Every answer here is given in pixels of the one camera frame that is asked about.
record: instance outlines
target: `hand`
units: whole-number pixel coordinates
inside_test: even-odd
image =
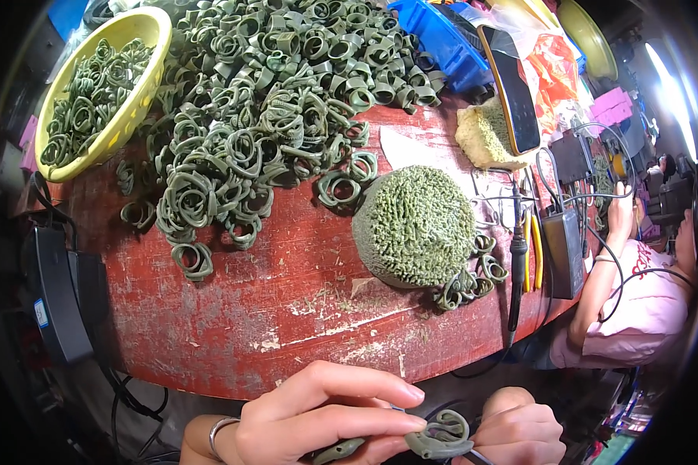
[[[679,224],[675,237],[675,255],[677,266],[692,279],[695,276],[695,233],[693,231],[693,212],[685,210],[685,219]]]
[[[559,463],[567,447],[563,428],[548,405],[536,404],[521,387],[503,387],[484,405],[483,422],[472,436],[474,450],[496,465]],[[453,465],[470,465],[456,458]]]
[[[412,408],[423,399],[418,387],[390,373],[314,362],[243,406],[235,432],[237,454],[245,465],[292,465],[339,439],[367,437],[335,465],[376,465],[408,450],[403,435],[427,424],[389,403]]]
[[[610,207],[607,209],[607,225],[610,227],[609,236],[625,242],[631,235],[633,224],[636,223],[636,215],[633,213],[633,192],[631,192],[631,186],[624,188],[623,183],[618,181],[615,183],[613,193],[616,196],[631,193],[630,196],[622,199],[613,199]]]

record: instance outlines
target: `yellow sponge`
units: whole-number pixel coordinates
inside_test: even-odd
[[[474,166],[519,170],[533,161],[535,151],[514,156],[499,98],[490,98],[483,105],[458,110],[455,140]]]

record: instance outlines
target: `pink shirt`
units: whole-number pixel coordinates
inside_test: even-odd
[[[639,241],[628,240],[619,262],[626,278],[639,270],[672,265],[674,258]],[[620,284],[616,273],[610,293]],[[603,317],[613,311],[617,299],[616,293],[605,302]],[[685,293],[669,273],[642,274],[623,287],[620,304],[608,321],[589,325],[581,353],[567,343],[568,321],[561,322],[551,343],[551,361],[559,368],[646,365],[671,345],[687,316]]]

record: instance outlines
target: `red plastic bag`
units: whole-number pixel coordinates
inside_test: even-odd
[[[558,127],[553,109],[561,100],[577,98],[579,71],[574,53],[562,36],[540,34],[527,61],[540,78],[535,97],[535,115],[543,132],[553,134]]]

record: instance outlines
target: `wrist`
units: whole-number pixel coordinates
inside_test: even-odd
[[[240,422],[226,425],[214,436],[216,453],[227,465],[244,465],[235,447],[235,433],[239,425]]]
[[[607,244],[607,246],[610,247],[610,250],[613,251],[617,258],[620,258],[621,255],[623,255],[623,249],[625,248],[627,241],[627,235],[610,232],[607,235],[607,240],[605,241],[605,244]],[[605,254],[609,254],[609,252],[605,249],[603,249],[603,252]]]

